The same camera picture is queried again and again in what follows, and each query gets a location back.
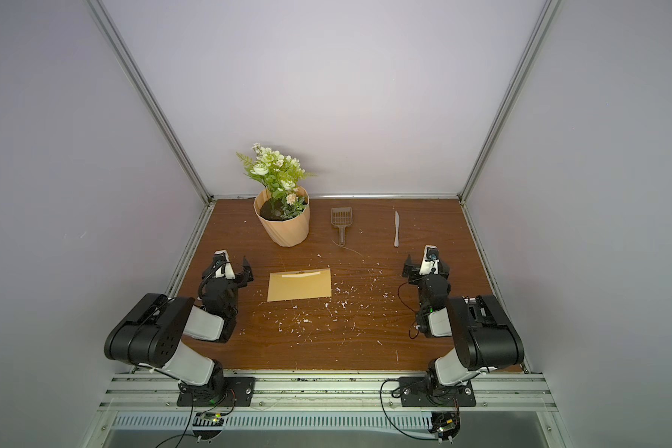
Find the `brown kraft envelope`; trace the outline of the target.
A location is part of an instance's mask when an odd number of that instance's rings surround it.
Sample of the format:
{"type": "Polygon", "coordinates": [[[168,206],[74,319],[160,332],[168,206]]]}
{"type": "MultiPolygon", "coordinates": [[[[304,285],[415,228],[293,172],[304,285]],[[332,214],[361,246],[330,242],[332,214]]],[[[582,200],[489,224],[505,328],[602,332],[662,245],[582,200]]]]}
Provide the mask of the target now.
{"type": "Polygon", "coordinates": [[[270,274],[268,302],[321,299],[330,296],[332,296],[330,269],[270,274]]]}

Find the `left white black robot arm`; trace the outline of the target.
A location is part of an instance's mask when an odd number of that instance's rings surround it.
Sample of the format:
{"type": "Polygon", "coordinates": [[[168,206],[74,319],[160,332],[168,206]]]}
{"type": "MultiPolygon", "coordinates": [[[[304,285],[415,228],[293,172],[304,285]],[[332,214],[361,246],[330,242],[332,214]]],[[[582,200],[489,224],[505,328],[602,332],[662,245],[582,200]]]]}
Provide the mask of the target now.
{"type": "Polygon", "coordinates": [[[195,298],[143,296],[106,337],[106,358],[173,378],[193,401],[222,397],[226,380],[221,364],[197,353],[183,338],[227,343],[236,327],[239,291],[253,280],[247,259],[242,271],[235,272],[228,252],[216,252],[195,298]]]}

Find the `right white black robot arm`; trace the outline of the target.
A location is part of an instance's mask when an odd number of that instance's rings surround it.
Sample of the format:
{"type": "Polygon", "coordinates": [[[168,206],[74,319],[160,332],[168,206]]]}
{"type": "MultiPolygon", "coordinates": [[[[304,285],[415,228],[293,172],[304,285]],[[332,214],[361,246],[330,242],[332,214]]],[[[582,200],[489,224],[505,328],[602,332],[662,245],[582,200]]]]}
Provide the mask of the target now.
{"type": "Polygon", "coordinates": [[[453,348],[427,369],[427,390],[465,386],[472,378],[524,361],[525,349],[511,319],[493,295],[453,296],[450,269],[438,248],[427,246],[420,263],[407,258],[402,276],[417,287],[416,329],[427,338],[450,338],[453,348]]]}

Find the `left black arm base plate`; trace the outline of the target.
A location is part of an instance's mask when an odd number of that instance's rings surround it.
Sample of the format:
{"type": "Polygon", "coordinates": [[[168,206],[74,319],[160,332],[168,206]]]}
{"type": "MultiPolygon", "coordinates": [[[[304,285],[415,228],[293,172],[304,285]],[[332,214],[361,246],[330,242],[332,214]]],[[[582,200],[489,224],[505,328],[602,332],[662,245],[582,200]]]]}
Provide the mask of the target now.
{"type": "Polygon", "coordinates": [[[177,407],[249,407],[255,384],[253,376],[227,376],[204,386],[179,383],[177,407]]]}

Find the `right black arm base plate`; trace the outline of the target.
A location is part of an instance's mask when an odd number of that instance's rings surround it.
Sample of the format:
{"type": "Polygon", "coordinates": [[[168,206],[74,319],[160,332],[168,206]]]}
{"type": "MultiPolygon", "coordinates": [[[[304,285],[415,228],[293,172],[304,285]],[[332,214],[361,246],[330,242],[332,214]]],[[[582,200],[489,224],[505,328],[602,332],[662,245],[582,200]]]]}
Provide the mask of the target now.
{"type": "Polygon", "coordinates": [[[471,382],[456,386],[438,386],[427,377],[400,377],[391,397],[398,399],[406,408],[476,406],[471,382]]]}

